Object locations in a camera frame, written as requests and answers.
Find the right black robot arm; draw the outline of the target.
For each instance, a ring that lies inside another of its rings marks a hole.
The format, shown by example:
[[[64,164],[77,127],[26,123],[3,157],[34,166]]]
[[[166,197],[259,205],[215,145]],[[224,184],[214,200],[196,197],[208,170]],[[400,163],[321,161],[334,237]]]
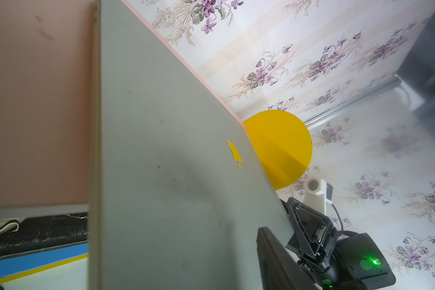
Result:
[[[287,243],[298,266],[323,290],[378,290],[396,277],[367,233],[336,228],[332,220],[289,198],[282,203],[294,234]]]

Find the silver laptop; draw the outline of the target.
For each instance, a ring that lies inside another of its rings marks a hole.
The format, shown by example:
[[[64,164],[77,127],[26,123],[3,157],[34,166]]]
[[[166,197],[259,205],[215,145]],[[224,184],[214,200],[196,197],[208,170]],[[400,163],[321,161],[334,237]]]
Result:
[[[259,290],[292,228],[243,123],[127,1],[98,1],[91,290]]]

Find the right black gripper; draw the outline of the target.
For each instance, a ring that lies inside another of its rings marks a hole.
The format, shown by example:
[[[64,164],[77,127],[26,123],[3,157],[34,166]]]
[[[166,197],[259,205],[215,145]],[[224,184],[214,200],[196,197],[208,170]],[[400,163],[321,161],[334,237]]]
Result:
[[[339,232],[331,219],[290,197],[285,205],[294,234],[286,248],[298,257],[298,264],[311,276],[339,276],[335,253]]]

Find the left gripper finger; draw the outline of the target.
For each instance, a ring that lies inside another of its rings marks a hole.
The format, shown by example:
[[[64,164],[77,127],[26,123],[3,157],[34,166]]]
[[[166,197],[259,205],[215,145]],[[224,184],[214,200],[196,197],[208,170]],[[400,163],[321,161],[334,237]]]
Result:
[[[267,227],[258,229],[257,255],[264,290],[315,290],[317,288]]]

